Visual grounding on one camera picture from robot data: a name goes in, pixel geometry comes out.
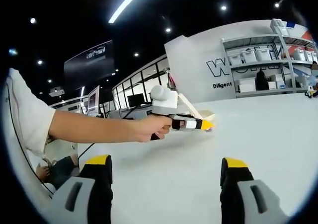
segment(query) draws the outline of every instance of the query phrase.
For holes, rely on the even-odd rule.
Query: banner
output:
[[[71,90],[92,84],[114,72],[112,41],[88,49],[64,63],[66,87]]]

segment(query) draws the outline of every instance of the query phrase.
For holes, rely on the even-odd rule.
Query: white floor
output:
[[[52,161],[54,159],[60,160],[66,156],[69,156],[73,153],[78,152],[78,145],[76,143],[71,143],[62,140],[55,140],[45,147],[46,157]]]
[[[216,114],[213,132],[173,131],[148,144],[96,144],[80,160],[110,154],[114,224],[221,223],[223,157],[247,163],[285,214],[306,201],[318,171],[318,99],[274,95],[194,104]],[[79,144],[81,154],[87,145]]]

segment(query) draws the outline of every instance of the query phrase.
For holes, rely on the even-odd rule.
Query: white sleeve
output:
[[[14,125],[22,142],[35,155],[42,156],[55,109],[32,94],[17,70],[10,69],[10,102]]]

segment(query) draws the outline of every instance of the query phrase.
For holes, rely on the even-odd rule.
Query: light strip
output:
[[[124,2],[118,7],[118,9],[115,11],[115,13],[111,16],[108,23],[112,24],[114,23],[117,18],[120,16],[120,14],[124,11],[124,9],[132,2],[133,0],[124,0]]]
[[[81,92],[80,92],[80,96],[81,96],[81,97],[82,97],[83,94],[84,94],[84,89],[85,89],[85,87],[83,86],[83,87],[81,88]]]

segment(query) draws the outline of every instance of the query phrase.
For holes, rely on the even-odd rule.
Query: black cable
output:
[[[87,149],[85,149],[85,151],[83,153],[80,154],[80,156],[78,157],[78,166],[80,166],[80,157],[82,157],[83,154],[86,153],[86,151],[88,151],[95,143],[92,143]]]
[[[129,116],[134,110],[136,110],[136,109],[139,108],[139,107],[140,107],[140,105],[135,106],[133,109],[131,109],[131,110],[126,114],[126,116],[124,116],[123,119],[126,119],[127,116]]]
[[[29,167],[31,168],[32,172],[33,172],[34,175],[37,177],[37,179],[44,185],[44,187],[45,187],[52,195],[54,195],[54,193],[53,193],[50,189],[48,189],[47,186],[45,186],[45,184],[41,181],[41,179],[38,177],[38,175],[36,175],[36,173],[34,172],[34,170],[33,170],[33,168],[32,168],[32,165],[29,163],[29,160],[28,160],[28,158],[26,157],[26,154],[24,153],[24,150],[23,150],[23,148],[22,148],[20,139],[19,139],[19,137],[18,137],[17,131],[16,131],[15,126],[14,126],[14,121],[13,121],[13,116],[12,116],[12,108],[11,108],[11,100],[10,100],[10,91],[9,91],[9,86],[8,86],[8,85],[7,85],[7,89],[8,89],[8,101],[9,101],[9,107],[10,107],[11,120],[12,120],[12,124],[13,124],[13,128],[14,128],[15,136],[16,136],[18,142],[19,142],[19,145],[20,145],[20,147],[21,147],[22,153],[23,153],[23,155],[24,155],[24,157],[25,157],[25,159],[26,159],[26,162],[28,163]]]

